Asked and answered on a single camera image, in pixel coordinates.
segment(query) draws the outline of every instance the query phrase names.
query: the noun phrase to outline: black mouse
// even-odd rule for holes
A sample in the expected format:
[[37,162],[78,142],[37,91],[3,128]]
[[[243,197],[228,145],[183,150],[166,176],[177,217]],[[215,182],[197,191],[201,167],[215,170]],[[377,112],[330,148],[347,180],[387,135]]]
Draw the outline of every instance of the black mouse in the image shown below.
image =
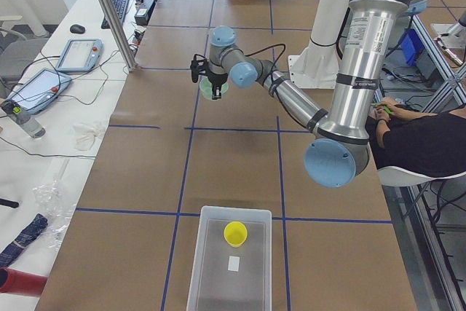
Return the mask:
[[78,25],[77,23],[70,27],[71,33],[83,34],[85,31],[86,31],[86,28],[82,25]]

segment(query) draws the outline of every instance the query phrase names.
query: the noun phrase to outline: white desk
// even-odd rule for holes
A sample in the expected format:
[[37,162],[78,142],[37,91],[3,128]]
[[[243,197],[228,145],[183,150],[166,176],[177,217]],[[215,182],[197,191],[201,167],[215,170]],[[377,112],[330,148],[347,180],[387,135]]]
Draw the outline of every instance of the white desk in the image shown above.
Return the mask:
[[[126,15],[124,29],[129,38],[134,31],[134,2]],[[77,0],[75,5],[58,26],[42,52],[46,56],[60,55],[69,39],[98,38],[103,42],[103,53],[100,62],[107,60],[114,50],[118,50],[110,29],[100,29],[103,12],[98,0]],[[72,34],[69,28],[78,23],[86,28],[85,34]],[[30,67],[22,82],[30,79],[37,71],[50,67],[41,61]],[[31,153],[40,154],[84,154],[95,156],[100,146],[96,139],[89,151],[78,151],[74,148],[75,132],[73,125],[78,122],[100,122],[108,126],[108,120],[118,101],[127,77],[125,62],[119,52],[103,67],[108,74],[108,81],[96,101],[85,106],[78,101],[60,97],[48,109],[36,116],[44,126],[44,137],[34,140],[22,131],[9,118],[0,119],[4,131],[2,138],[27,149]],[[90,102],[105,80],[106,75],[96,69],[90,74],[74,80],[64,92],[66,95],[78,97],[81,101]],[[0,140],[0,198],[18,201],[20,207],[11,209],[0,206],[0,251],[3,250],[20,231],[26,227],[39,213],[33,191],[34,187],[48,184],[54,173],[63,164],[64,158],[32,157]],[[61,179],[64,188],[63,206],[73,210],[87,180],[93,160],[71,158]],[[49,248],[47,236],[39,238],[26,248],[23,254],[10,268],[30,272],[37,275],[48,275],[57,256],[57,250]],[[0,310],[29,311],[34,310],[38,298],[0,294]]]

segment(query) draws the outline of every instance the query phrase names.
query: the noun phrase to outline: black keyboard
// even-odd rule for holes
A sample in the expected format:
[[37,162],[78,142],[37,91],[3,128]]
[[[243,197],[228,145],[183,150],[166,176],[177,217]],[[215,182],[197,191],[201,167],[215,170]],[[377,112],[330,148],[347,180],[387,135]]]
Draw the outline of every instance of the black keyboard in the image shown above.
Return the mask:
[[[118,14],[118,18],[120,23],[123,23],[125,20],[126,10],[128,8],[128,4],[130,0],[112,0],[115,6],[116,13]],[[100,25],[102,29],[110,28],[107,19],[103,19],[102,24]]]

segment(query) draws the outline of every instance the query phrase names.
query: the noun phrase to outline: red cup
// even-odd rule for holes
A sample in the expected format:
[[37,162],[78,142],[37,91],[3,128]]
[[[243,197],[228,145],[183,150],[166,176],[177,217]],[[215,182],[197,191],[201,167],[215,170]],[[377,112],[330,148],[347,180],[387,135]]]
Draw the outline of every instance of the red cup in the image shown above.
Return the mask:
[[40,297],[47,277],[0,267],[0,293]]

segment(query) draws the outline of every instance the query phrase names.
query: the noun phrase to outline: plastic bottle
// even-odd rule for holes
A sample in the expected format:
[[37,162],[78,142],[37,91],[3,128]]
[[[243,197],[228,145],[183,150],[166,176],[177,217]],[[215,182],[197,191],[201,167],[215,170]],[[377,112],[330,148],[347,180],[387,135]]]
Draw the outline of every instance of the plastic bottle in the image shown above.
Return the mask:
[[45,134],[45,129],[42,127],[31,114],[23,109],[19,103],[13,100],[5,100],[1,105],[1,109],[9,118],[18,124],[21,129],[27,132],[32,138],[40,138]]

